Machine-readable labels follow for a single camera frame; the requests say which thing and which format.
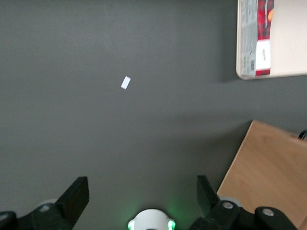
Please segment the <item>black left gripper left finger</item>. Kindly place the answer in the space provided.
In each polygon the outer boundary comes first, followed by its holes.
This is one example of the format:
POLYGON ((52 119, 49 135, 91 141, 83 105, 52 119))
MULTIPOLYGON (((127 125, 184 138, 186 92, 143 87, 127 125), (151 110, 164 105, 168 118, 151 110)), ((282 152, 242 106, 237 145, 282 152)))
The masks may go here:
POLYGON ((0 213, 2 230, 71 230, 89 202, 86 176, 78 177, 54 203, 45 203, 20 218, 13 211, 0 213))

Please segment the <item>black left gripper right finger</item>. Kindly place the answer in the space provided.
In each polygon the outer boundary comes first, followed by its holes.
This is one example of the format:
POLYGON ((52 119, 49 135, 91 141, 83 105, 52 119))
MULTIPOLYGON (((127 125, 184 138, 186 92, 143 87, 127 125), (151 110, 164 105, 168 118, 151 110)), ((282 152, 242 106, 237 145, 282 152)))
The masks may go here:
POLYGON ((295 230, 296 226, 280 210, 258 207, 252 214, 233 201, 221 200, 205 175, 197 176, 197 201, 202 217, 190 230, 295 230))

